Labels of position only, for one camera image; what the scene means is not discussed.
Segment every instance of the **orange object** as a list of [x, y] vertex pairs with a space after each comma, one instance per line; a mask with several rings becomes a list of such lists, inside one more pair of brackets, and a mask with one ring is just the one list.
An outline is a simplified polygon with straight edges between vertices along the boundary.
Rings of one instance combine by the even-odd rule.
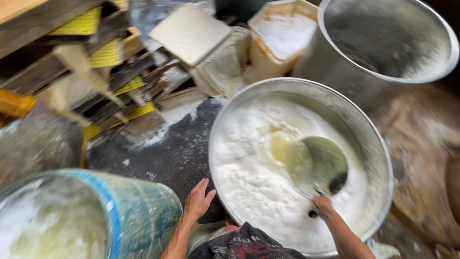
[[0, 113], [24, 118], [36, 101], [30, 95], [22, 97], [14, 92], [0, 89]]

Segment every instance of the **dark floor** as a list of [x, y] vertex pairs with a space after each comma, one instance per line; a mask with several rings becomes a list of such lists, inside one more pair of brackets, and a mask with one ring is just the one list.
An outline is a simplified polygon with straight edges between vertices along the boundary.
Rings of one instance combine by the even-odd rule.
[[[213, 121], [221, 108], [222, 104], [214, 99], [205, 100], [198, 106], [195, 119], [192, 120], [190, 114], [186, 115], [170, 126], [162, 141], [148, 147], [133, 144], [129, 132], [124, 130], [92, 147], [86, 153], [86, 168], [163, 183], [178, 195], [184, 205], [192, 188], [202, 178], [211, 177], [207, 146]], [[153, 116], [151, 113], [137, 120], [148, 120], [149, 116]], [[123, 163], [126, 159], [129, 159], [129, 164]], [[210, 181], [207, 191], [212, 188]], [[225, 209], [216, 197], [200, 223], [226, 218]]]

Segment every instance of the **metal ladle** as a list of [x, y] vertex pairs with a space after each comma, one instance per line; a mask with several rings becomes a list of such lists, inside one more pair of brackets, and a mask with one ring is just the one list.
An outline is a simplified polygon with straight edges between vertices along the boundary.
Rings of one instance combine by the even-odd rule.
[[334, 142], [323, 137], [307, 137], [290, 146], [287, 152], [287, 172], [299, 194], [312, 200], [316, 195], [329, 197], [342, 189], [348, 164]]

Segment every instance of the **aluminum pot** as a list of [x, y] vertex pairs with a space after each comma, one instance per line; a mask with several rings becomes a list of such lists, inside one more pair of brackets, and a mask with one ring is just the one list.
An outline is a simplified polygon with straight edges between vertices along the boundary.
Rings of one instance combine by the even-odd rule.
[[[298, 103], [327, 120], [361, 156], [367, 174], [368, 195], [364, 209], [350, 227], [363, 241], [370, 238], [382, 224], [391, 204], [393, 172], [385, 142], [366, 114], [348, 98], [325, 85], [300, 78], [280, 77], [254, 83], [240, 91], [222, 108], [214, 120], [208, 149], [209, 167], [219, 199], [228, 214], [237, 224], [244, 223], [235, 212], [235, 208], [229, 205], [228, 199], [232, 197], [226, 196], [221, 187], [222, 183], [219, 182], [216, 169], [219, 138], [228, 126], [227, 118], [236, 108], [264, 94], [292, 96]], [[343, 188], [356, 188], [348, 183], [347, 181]], [[337, 251], [332, 240], [331, 243], [320, 249], [315, 247], [311, 251], [300, 252], [311, 257], [335, 256]]]
[[367, 114], [459, 59], [451, 27], [418, 0], [324, 0], [318, 23], [292, 76], [332, 87]]

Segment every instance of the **white batter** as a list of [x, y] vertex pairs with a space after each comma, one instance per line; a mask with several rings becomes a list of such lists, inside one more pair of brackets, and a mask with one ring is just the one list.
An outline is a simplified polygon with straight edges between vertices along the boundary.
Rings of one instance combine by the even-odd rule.
[[311, 201], [293, 189], [284, 164], [273, 158], [270, 151], [273, 127], [282, 129], [289, 139], [321, 136], [340, 147], [347, 159], [348, 179], [332, 202], [353, 230], [367, 195], [362, 160], [347, 140], [319, 115], [281, 98], [252, 99], [226, 120], [214, 147], [221, 186], [219, 195], [229, 201], [236, 218], [262, 229], [285, 247], [306, 253], [335, 250], [324, 221], [308, 217]]

